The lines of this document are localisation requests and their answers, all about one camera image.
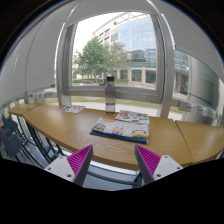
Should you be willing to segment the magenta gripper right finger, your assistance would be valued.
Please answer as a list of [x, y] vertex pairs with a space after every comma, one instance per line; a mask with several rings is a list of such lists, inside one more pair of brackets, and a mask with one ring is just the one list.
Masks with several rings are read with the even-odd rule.
[[146, 185], [182, 169], [169, 155], [159, 156], [140, 145], [135, 145], [134, 154]]

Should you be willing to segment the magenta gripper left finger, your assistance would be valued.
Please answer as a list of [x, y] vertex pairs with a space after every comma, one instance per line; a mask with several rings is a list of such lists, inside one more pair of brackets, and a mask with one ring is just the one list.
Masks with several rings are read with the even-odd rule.
[[45, 168], [45, 171], [82, 186], [92, 156], [93, 145], [89, 145], [70, 156], [59, 156]]

